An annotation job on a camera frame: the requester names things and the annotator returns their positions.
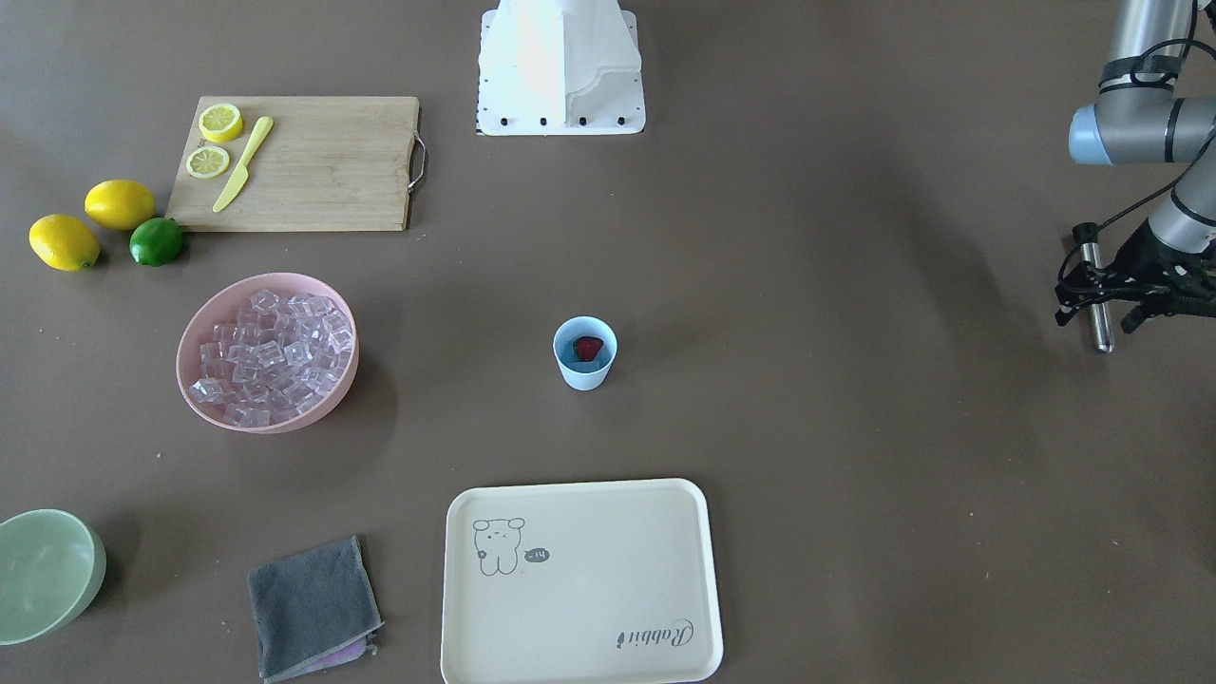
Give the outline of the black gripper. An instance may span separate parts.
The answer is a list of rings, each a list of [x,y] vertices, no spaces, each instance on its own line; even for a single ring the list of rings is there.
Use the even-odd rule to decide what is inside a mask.
[[[1055,284],[1055,325],[1065,326],[1081,309],[1090,307],[1090,295],[1099,302],[1128,299],[1121,321],[1122,333],[1135,331],[1153,316],[1214,316],[1214,275],[1205,269],[1200,253],[1169,247],[1142,222],[1100,270],[1082,258]]]

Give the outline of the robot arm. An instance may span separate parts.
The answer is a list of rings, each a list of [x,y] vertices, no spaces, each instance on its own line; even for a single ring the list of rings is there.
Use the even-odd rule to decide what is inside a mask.
[[[1214,19],[1211,1],[1124,1],[1094,103],[1073,114],[1069,151],[1090,166],[1181,162],[1150,194],[1158,203],[1102,267],[1082,256],[1104,229],[1081,222],[1077,245],[1055,282],[1055,324],[1125,299],[1120,326],[1133,333],[1154,316],[1214,316],[1215,103],[1173,91],[1190,55],[1212,54],[1195,30]]]

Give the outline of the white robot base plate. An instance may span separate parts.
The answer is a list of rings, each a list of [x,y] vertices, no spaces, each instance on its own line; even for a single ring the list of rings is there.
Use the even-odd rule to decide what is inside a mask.
[[[478,67],[483,136],[646,128],[637,19],[617,1],[500,1],[482,15]]]

